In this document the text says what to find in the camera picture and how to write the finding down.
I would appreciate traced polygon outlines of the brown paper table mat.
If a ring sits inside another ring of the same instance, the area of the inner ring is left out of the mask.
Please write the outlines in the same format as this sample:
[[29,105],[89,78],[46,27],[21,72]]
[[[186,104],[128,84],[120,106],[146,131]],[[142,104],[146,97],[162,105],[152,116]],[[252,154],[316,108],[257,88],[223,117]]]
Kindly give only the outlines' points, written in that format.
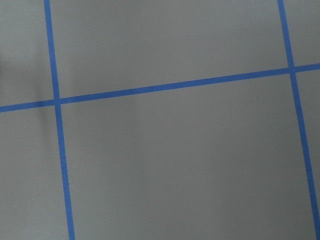
[[3,240],[317,240],[317,0],[3,0]]

